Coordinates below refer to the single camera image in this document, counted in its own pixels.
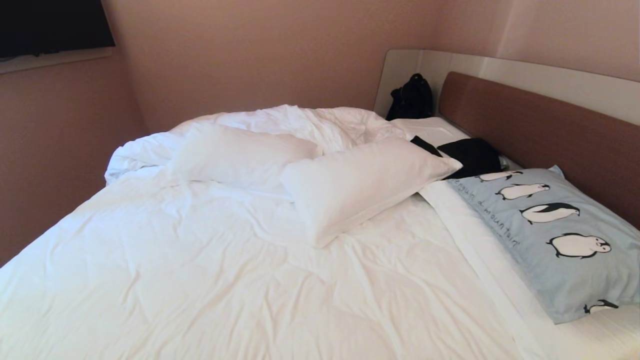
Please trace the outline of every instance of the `penguin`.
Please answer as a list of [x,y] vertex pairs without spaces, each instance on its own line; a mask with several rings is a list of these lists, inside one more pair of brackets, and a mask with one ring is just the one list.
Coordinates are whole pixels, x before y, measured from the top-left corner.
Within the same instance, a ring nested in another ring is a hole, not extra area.
[[476,177],[479,178],[480,181],[485,182],[485,181],[498,180],[503,177],[505,180],[509,180],[514,175],[522,175],[522,174],[523,174],[522,171],[504,171],[504,172],[493,172],[491,174],[482,174]]
[[573,214],[580,216],[580,209],[563,202],[552,202],[551,204],[535,205],[528,209],[520,210],[520,214],[530,224],[533,224],[535,222],[551,222]]
[[598,302],[600,302],[601,304],[595,304],[592,306],[587,306],[587,304],[584,304],[584,313],[591,314],[591,313],[595,313],[596,311],[604,310],[608,307],[611,309],[619,308],[619,306],[617,306],[616,304],[606,301],[604,299],[598,300]]
[[597,236],[584,236],[577,233],[566,233],[552,238],[547,243],[556,250],[556,257],[560,255],[568,258],[587,259],[599,252],[610,252],[611,245]]
[[523,196],[532,197],[535,193],[544,192],[549,189],[551,189],[551,186],[547,184],[514,184],[512,186],[507,186],[506,188],[501,189],[495,194],[502,195],[502,200],[513,200]]

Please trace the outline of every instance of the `black backpack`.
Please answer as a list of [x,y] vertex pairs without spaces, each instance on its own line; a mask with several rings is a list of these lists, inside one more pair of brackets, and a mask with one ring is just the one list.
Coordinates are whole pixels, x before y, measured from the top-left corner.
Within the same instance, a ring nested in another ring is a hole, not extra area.
[[403,87],[391,92],[394,102],[387,120],[424,119],[433,116],[433,95],[421,74],[414,74]]

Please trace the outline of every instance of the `television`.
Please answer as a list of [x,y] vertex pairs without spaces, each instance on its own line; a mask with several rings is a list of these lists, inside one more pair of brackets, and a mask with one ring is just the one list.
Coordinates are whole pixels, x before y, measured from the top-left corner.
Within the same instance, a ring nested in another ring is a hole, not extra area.
[[115,46],[100,0],[18,0],[0,7],[0,59]]

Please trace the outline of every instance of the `wall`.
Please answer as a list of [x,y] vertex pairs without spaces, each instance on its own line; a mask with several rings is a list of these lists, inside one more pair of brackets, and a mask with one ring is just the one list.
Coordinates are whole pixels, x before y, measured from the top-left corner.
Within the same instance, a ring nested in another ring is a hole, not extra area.
[[639,0],[438,0],[430,49],[640,81]]
[[117,50],[0,75],[0,266],[104,187],[111,153],[145,134]]
[[145,120],[283,103],[371,109],[392,48],[431,45],[435,0],[109,0]]

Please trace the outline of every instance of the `light blue pillowcase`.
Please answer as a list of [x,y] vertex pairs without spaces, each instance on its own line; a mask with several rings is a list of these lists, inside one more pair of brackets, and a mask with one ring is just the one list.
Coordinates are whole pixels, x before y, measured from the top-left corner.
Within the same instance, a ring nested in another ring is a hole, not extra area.
[[559,168],[448,182],[493,229],[554,323],[640,303],[640,231]]

